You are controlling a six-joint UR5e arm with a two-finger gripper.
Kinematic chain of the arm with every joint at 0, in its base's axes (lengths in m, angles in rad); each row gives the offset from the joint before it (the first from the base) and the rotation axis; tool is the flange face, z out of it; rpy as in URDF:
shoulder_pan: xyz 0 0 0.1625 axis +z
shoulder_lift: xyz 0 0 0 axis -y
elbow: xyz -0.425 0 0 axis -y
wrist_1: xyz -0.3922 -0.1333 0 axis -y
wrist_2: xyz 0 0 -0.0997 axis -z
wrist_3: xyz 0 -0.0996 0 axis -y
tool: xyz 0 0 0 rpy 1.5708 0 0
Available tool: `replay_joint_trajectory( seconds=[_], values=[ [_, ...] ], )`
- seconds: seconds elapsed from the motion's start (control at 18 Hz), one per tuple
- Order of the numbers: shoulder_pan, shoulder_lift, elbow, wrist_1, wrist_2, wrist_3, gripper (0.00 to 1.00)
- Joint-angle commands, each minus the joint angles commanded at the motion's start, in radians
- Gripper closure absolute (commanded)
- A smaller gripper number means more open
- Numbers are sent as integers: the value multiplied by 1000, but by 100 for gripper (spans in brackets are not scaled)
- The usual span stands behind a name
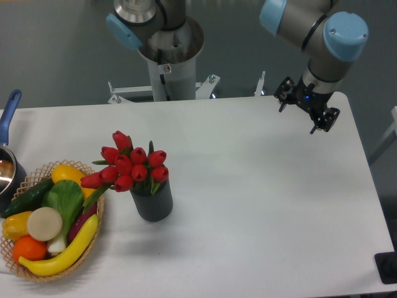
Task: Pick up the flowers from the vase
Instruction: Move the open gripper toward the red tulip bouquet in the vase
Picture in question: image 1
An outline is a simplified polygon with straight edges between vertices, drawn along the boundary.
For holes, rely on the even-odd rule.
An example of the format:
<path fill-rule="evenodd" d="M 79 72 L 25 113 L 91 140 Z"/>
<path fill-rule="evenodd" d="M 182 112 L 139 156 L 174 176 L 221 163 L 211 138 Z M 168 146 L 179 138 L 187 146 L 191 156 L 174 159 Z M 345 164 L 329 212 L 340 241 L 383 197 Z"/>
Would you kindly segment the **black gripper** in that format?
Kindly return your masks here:
<path fill-rule="evenodd" d="M 294 87 L 291 77 L 287 76 L 274 92 L 274 97 L 278 100 L 282 112 L 287 105 L 294 103 L 307 112 L 314 123 L 310 134 L 314 134 L 316 130 L 330 131 L 335 121 L 339 117 L 340 110 L 334 107 L 328 107 L 328 101 L 333 95 L 331 93 L 317 93 L 314 91 L 313 83 L 304 83 L 300 78 L 298 84 Z"/>

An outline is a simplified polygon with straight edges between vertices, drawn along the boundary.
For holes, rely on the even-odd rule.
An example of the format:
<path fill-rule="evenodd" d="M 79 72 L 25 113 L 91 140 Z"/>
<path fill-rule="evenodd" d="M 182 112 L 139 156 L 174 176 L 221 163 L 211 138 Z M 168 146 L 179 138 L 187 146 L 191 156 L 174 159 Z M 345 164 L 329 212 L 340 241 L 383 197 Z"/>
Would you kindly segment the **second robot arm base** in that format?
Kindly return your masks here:
<path fill-rule="evenodd" d="M 195 58 L 204 44 L 201 26 L 185 1 L 114 1 L 105 20 L 114 38 L 159 65 Z"/>

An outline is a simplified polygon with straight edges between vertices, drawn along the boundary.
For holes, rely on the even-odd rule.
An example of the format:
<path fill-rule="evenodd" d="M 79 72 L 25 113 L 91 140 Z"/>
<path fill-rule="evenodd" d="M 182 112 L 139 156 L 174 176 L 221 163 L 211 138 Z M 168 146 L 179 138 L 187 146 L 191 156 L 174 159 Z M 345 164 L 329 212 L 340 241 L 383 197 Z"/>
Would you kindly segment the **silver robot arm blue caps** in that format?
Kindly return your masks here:
<path fill-rule="evenodd" d="M 280 109 L 296 105 L 308 113 L 313 130 L 330 131 L 340 110 L 328 107 L 351 65 L 368 40 L 368 26 L 357 14 L 330 14 L 336 1 L 266 0 L 261 9 L 261 26 L 282 37 L 309 57 L 308 66 L 294 83 L 287 76 L 274 92 Z"/>

